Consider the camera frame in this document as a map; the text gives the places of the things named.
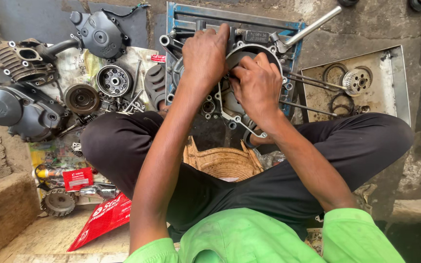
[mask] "green shirt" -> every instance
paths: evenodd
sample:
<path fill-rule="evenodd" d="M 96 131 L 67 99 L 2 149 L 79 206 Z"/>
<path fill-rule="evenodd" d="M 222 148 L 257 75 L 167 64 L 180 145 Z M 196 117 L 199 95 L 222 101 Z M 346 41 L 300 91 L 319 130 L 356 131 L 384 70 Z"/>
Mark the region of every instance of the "green shirt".
<path fill-rule="evenodd" d="M 323 257 L 286 224 L 248 208 L 220 211 L 190 228 L 177 252 L 170 238 L 150 242 L 125 263 L 403 263 L 399 253 L 360 209 L 326 213 Z"/>

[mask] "red packet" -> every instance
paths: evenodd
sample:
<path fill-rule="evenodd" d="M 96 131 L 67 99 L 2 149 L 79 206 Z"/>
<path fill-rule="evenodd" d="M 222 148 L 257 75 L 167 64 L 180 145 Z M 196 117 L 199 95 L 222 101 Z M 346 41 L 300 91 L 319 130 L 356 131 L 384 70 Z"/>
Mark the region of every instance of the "red packet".
<path fill-rule="evenodd" d="M 165 63 L 165 55 L 148 55 L 147 58 L 153 62 Z"/>
<path fill-rule="evenodd" d="M 63 178 L 67 192 L 79 191 L 82 187 L 92 185 L 94 183 L 91 167 L 63 172 Z"/>
<path fill-rule="evenodd" d="M 131 200 L 123 193 L 111 201 L 98 204 L 67 252 L 74 251 L 106 232 L 128 223 L 130 210 Z"/>

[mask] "blue metal frame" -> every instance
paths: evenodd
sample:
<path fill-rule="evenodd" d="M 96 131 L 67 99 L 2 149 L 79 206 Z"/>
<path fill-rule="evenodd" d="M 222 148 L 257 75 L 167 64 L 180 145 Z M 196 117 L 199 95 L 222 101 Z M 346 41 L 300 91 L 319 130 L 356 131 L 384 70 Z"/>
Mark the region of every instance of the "blue metal frame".
<path fill-rule="evenodd" d="M 175 28 L 189 28 L 189 30 L 193 30 L 193 27 L 190 27 L 190 22 L 178 20 L 178 15 L 194 16 L 196 18 L 218 19 L 228 22 L 239 22 L 248 25 L 263 26 L 274 29 L 284 29 L 284 31 L 279 33 L 279 37 L 281 40 L 286 40 L 289 37 L 294 36 L 306 27 L 305 23 L 284 21 L 280 19 L 266 18 L 256 15 L 246 15 L 217 9 L 207 9 L 177 4 L 174 2 L 167 2 L 167 33 L 170 33 Z M 298 58 L 300 57 L 302 44 L 303 40 L 300 40 L 293 46 L 294 52 L 292 57 L 289 58 L 290 71 L 297 71 Z M 169 54 L 167 54 L 166 67 L 172 66 L 172 64 L 174 63 L 174 61 L 172 60 L 173 58 Z M 287 102 L 290 102 L 291 95 L 293 94 L 293 90 L 295 89 L 295 82 L 290 81 L 289 83 L 292 84 L 293 88 L 290 91 L 286 89 L 283 89 L 282 91 L 283 95 L 285 95 L 282 98 Z M 166 95 L 168 95 L 170 92 L 172 92 L 173 89 L 171 76 L 169 74 L 167 74 L 166 77 L 166 85 Z M 284 114 L 286 116 L 289 116 L 290 105 L 280 104 L 280 106 Z"/>

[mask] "spring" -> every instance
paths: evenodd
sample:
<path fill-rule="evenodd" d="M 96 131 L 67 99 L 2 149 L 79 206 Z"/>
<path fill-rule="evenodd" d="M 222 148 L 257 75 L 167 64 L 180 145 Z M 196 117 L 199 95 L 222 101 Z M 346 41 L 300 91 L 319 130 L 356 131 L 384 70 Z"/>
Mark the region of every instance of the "spring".
<path fill-rule="evenodd" d="M 81 151 L 73 151 L 71 150 L 71 152 L 76 155 L 77 157 L 82 157 L 82 152 Z"/>
<path fill-rule="evenodd" d="M 89 124 L 89 122 L 93 121 L 95 118 L 97 118 L 96 115 L 89 115 L 87 119 L 81 119 L 81 118 L 77 118 L 75 120 L 76 124 L 80 127 L 85 126 L 87 124 Z"/>

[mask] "black engine cover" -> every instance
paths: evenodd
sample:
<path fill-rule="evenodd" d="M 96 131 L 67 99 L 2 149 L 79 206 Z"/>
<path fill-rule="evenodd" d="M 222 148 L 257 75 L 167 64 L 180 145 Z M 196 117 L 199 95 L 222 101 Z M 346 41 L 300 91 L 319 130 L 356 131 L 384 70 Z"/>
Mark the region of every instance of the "black engine cover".
<path fill-rule="evenodd" d="M 49 141 L 66 125 L 69 111 L 30 86 L 0 87 L 0 125 L 24 142 Z"/>
<path fill-rule="evenodd" d="M 115 18 L 103 11 L 92 15 L 73 11 L 70 19 L 79 31 L 84 47 L 93 55 L 114 60 L 126 53 L 124 40 L 127 36 Z"/>

